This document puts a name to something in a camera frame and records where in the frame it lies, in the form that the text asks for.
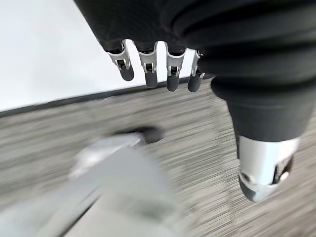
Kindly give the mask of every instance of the black fingertip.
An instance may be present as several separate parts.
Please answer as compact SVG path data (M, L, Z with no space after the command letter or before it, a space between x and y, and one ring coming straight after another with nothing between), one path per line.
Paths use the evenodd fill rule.
M122 67L122 69L120 71L120 74L121 74L122 78L125 81L133 80L133 78L134 78L134 70L133 70L132 65L130 65L129 69L126 69L126 67Z
M167 89L169 91L176 91L179 84L179 77L176 77L175 74L167 77Z
M146 79L146 85L149 88L155 88L157 86L158 80L157 80L157 73L153 73L152 71L148 71L148 73L145 73L145 79Z
M190 92L198 91L199 87L201 86L202 77L199 74L196 74L194 77L190 75L189 82L188 82L188 90Z

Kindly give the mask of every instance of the robotic hand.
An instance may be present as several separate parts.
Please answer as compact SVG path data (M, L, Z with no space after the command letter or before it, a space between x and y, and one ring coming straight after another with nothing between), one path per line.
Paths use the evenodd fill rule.
M167 46L167 88L186 48L196 50L188 89L205 73L226 100L245 196L265 199L287 178L315 102L316 3L299 0L75 0L125 80L136 45L146 84L157 84L156 42Z

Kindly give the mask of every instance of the silver metal joint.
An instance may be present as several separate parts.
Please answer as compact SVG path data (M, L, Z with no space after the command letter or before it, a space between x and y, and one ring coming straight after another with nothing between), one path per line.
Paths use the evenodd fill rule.
M185 52L181 55L175 56L171 55L168 51L168 45L166 45L167 49L167 72L168 76L171 76L171 73L174 73L176 77L179 76L181 68L182 68L182 63L184 59Z
M262 142L239 137L239 184L251 201L266 199L290 174L300 138Z
M123 51L121 53L110 53L107 52L112 59L112 62L118 67L118 69L121 71L122 67L125 67L127 70L129 70L131 63L129 58L129 53L125 44L125 40L122 41L122 48Z
M155 43L154 50L151 53L138 52L140 62L144 69L145 73L148 73L148 70L155 73L157 70L157 43Z
M196 73L197 73L197 69L198 69L198 60L200 59L200 54L199 52L196 50L195 51L195 54L194 54L194 57L193 57L193 62L192 62L192 69L191 69L191 75L193 77L196 76Z

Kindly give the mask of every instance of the black rubber cover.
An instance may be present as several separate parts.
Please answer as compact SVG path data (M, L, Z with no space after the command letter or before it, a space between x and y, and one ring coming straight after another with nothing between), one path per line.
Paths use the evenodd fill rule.
M128 70L125 67L122 67L122 70L120 70L119 72L125 81L131 81L134 78L134 70L132 65L130 65L130 68Z
M145 73L146 85L149 88L155 88L157 86L157 73L153 73L153 71L148 70L148 73Z
M202 78L200 73L196 73L195 77L190 75L190 79L188 82L188 90L190 92L196 92L198 91L199 87L201 86Z
M243 87L213 79L215 94L226 100L234 129L244 137L267 142L300 136L311 117L316 79L281 88Z
M171 73L171 76L167 76L167 89L169 91L176 91L179 84L179 77Z

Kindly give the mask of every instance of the metal bracket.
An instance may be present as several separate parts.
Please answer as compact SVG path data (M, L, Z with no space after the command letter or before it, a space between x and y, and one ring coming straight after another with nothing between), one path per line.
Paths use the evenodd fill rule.
M195 51L195 54L194 54L194 57L193 57L193 62L192 62L192 69L191 69L191 75L193 77L196 76L196 73L197 73L197 69L198 69L198 60L200 59L200 54L199 52L196 50Z
M178 56L172 55L168 51L168 45L167 44L165 44L165 45L166 45L166 49L167 49L167 72L168 72L168 76L170 77L171 73L174 73L174 72L172 72L172 68L176 68L175 69L176 71L174 74L176 75L176 77L178 77L180 74L180 70L182 68L182 63L183 63L185 52L181 55L178 55Z
M150 67L152 73L155 73L157 70L157 43L155 43L154 51L151 53L138 52L139 58L144 69L144 72L147 74L147 68Z
M122 71L122 66L124 65L127 70L129 70L131 63L129 58L129 53L127 50L127 47L125 46L125 41L122 41L122 48L123 52L118 54L113 54L110 52L107 52L112 59L113 63L118 67L120 71Z

